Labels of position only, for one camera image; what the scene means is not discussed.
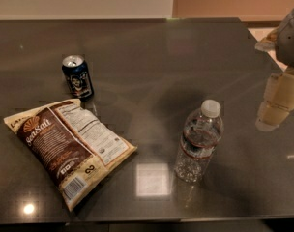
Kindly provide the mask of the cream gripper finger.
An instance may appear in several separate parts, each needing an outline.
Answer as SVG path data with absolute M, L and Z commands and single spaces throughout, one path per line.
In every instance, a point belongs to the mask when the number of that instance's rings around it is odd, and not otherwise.
M 294 110 L 294 68 L 272 73 L 268 78 L 263 102 L 257 112 L 256 127 L 260 131 L 273 131 Z
M 255 49 L 263 52 L 269 52 L 276 49 L 278 29 L 273 29 L 263 39 L 255 44 Z

